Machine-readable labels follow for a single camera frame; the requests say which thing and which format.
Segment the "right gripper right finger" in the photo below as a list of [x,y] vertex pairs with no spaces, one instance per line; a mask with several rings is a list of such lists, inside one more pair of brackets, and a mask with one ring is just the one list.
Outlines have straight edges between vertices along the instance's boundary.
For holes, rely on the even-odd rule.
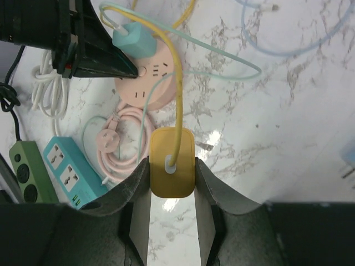
[[354,204],[259,204],[196,160],[202,265],[353,265]]

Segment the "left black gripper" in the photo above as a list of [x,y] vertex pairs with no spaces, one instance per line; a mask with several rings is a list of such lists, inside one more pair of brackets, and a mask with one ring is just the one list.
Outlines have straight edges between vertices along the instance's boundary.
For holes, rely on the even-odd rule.
[[1,41],[50,51],[64,78],[138,77],[91,1],[1,1]]

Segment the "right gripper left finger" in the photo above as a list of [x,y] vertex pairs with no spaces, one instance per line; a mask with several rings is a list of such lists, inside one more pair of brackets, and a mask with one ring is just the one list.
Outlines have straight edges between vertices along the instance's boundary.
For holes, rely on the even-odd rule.
[[75,209],[64,203],[1,205],[2,265],[145,265],[149,160],[109,192]]

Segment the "teal plug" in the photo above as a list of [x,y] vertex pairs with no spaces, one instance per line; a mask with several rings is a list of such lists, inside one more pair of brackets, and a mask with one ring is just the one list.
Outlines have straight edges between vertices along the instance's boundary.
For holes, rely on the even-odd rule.
[[150,58],[157,50],[157,40],[138,22],[116,26],[112,43],[134,59]]

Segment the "teal power strip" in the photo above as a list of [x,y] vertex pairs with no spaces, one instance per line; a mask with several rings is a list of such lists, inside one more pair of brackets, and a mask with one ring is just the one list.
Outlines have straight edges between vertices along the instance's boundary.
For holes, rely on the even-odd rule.
[[71,137],[51,138],[43,152],[45,162],[75,209],[103,196],[108,188]]

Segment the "pink round power socket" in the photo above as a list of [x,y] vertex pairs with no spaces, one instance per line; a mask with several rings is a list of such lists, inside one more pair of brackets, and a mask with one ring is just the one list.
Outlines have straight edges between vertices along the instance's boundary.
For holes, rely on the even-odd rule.
[[151,58],[134,59],[139,76],[135,79],[115,79],[116,91],[128,105],[157,110],[171,102],[176,94],[173,56],[162,40],[157,40],[156,54]]

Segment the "yellow plug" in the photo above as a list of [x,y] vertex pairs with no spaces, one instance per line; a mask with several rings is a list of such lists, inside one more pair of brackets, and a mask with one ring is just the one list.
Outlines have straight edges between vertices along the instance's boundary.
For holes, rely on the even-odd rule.
[[185,198],[195,189],[195,139],[189,129],[182,129],[176,163],[169,166],[173,155],[175,129],[156,129],[150,138],[150,188],[160,198]]

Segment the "green power strip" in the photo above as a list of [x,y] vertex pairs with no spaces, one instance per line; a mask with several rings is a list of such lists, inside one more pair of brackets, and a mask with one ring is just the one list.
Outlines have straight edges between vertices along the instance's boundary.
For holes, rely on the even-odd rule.
[[26,203],[59,202],[36,142],[17,141],[9,157]]

